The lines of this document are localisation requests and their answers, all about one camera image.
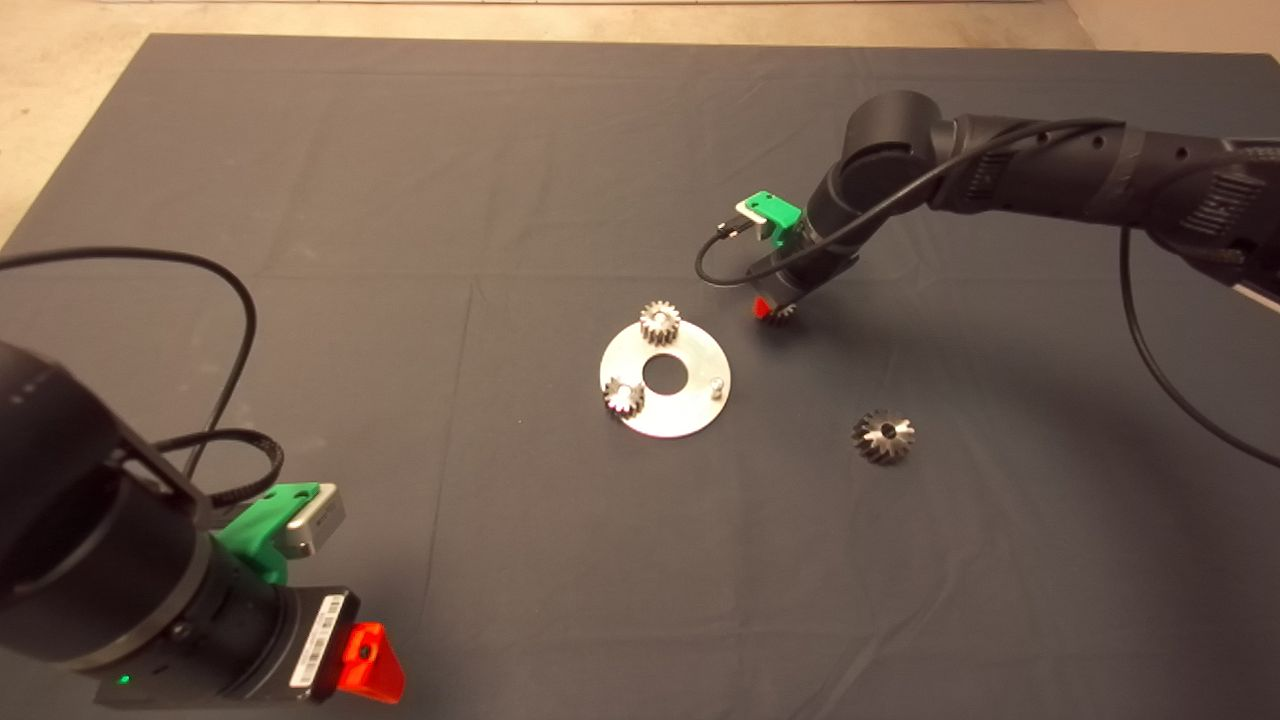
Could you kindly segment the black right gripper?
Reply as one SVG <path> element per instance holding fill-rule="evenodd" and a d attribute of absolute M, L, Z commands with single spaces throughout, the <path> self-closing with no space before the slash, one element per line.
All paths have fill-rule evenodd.
<path fill-rule="evenodd" d="M 762 236 L 765 255 L 748 268 L 749 275 L 760 275 L 748 282 L 760 296 L 754 299 L 751 306 L 758 322 L 773 322 L 774 306 L 797 304 L 858 263 L 861 243 L 855 240 L 828 245 L 781 270 L 777 268 L 788 258 L 804 254 L 810 246 L 822 245 L 823 241 L 826 237 L 817 232 L 788 232 L 781 240 Z"/>

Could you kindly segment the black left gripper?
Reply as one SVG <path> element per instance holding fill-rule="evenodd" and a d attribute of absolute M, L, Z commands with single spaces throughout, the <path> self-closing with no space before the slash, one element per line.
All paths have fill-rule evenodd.
<path fill-rule="evenodd" d="M 201 591 L 186 615 L 97 670 L 97 701 L 326 701 L 397 705 L 404 670 L 380 623 L 356 623 L 339 585 L 236 579 Z"/>

